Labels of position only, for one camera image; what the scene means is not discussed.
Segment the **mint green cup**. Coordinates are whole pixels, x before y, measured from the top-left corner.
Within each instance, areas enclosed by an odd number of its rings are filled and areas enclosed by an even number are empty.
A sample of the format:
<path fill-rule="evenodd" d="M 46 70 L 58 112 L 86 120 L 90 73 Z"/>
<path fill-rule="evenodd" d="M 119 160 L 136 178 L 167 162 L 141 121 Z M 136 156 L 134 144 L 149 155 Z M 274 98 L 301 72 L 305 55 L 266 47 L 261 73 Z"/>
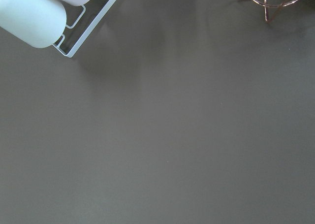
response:
<path fill-rule="evenodd" d="M 66 26 L 58 0 L 0 0 L 0 27 L 35 48 L 53 45 Z"/>

